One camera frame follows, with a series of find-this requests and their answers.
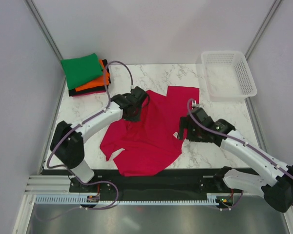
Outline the red t-shirt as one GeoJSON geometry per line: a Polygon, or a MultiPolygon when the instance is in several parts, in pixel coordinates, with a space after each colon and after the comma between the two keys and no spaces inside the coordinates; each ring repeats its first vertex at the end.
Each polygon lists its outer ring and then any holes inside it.
{"type": "Polygon", "coordinates": [[[153,176],[172,164],[182,153],[180,117],[187,114],[189,99],[199,100],[195,87],[169,86],[166,95],[148,90],[140,121],[119,120],[110,124],[100,144],[106,160],[113,159],[122,176],[153,176]]]}

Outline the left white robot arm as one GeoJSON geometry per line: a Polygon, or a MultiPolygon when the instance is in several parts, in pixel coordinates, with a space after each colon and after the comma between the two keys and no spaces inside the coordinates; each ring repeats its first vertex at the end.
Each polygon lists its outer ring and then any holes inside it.
{"type": "Polygon", "coordinates": [[[150,102],[147,92],[108,95],[108,103],[99,112],[73,123],[61,121],[56,126],[51,153],[46,162],[48,169],[65,167],[87,192],[97,188],[94,171],[85,160],[84,144],[104,127],[121,119],[139,121],[143,103],[150,102]]]}

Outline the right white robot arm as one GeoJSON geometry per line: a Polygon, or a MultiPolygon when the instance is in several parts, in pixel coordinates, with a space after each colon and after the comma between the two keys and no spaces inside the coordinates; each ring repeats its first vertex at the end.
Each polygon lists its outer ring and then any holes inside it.
{"type": "Polygon", "coordinates": [[[249,145],[229,122],[223,119],[213,121],[211,117],[203,120],[204,128],[201,128],[190,116],[181,117],[178,138],[214,143],[256,171],[253,175],[224,166],[214,176],[216,190],[225,192],[229,188],[239,189],[257,195],[281,213],[293,206],[293,165],[289,166],[249,145]]]}

